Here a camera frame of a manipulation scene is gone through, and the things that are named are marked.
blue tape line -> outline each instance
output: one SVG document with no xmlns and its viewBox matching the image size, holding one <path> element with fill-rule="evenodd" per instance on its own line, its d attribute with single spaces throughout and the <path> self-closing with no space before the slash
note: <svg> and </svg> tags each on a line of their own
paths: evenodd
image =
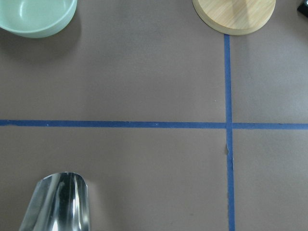
<svg viewBox="0 0 308 231">
<path fill-rule="evenodd" d="M 308 124 L 233 123 L 233 129 L 308 130 Z"/>
<path fill-rule="evenodd" d="M 73 120 L 0 120 L 0 126 L 22 127 L 82 127 L 82 128 L 216 128 L 225 123 L 206 122 L 133 122 L 133 121 L 73 121 Z"/>
<path fill-rule="evenodd" d="M 230 36 L 224 35 L 229 231 L 235 231 Z"/>
</svg>

gray surface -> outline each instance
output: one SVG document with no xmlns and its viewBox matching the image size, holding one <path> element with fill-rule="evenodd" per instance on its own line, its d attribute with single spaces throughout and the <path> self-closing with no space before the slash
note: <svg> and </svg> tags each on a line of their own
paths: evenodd
<svg viewBox="0 0 308 231">
<path fill-rule="evenodd" d="M 259 31 L 231 37 L 233 121 L 308 122 L 308 19 L 277 0 Z"/>
<path fill-rule="evenodd" d="M 17 230 L 37 181 L 74 171 L 92 231 L 227 231 L 224 130 L 0 128 L 0 230 Z"/>
<path fill-rule="evenodd" d="M 234 130 L 237 231 L 306 231 L 308 131 Z"/>
<path fill-rule="evenodd" d="M 0 30 L 0 119 L 225 119 L 223 35 L 190 0 L 79 0 L 68 27 Z"/>
</svg>

black object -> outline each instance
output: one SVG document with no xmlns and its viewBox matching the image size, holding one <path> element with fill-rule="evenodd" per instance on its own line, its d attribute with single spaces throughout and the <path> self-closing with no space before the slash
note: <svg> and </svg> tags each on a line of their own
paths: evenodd
<svg viewBox="0 0 308 231">
<path fill-rule="evenodd" d="M 297 8 L 304 16 L 308 17 L 308 0 L 304 0 L 302 4 Z"/>
</svg>

wooden coaster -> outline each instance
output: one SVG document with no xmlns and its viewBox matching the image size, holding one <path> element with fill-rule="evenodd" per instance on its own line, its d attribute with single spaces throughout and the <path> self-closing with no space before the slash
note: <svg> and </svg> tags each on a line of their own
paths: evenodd
<svg viewBox="0 0 308 231">
<path fill-rule="evenodd" d="M 192 0 L 201 19 L 229 35 L 259 30 L 273 14 L 276 0 Z"/>
</svg>

mint green bowl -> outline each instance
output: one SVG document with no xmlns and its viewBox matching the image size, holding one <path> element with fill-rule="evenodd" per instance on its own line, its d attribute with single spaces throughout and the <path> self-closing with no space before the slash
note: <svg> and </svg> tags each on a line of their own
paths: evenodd
<svg viewBox="0 0 308 231">
<path fill-rule="evenodd" d="M 77 0 L 0 0 L 0 27 L 27 38 L 44 38 L 72 20 Z"/>
</svg>

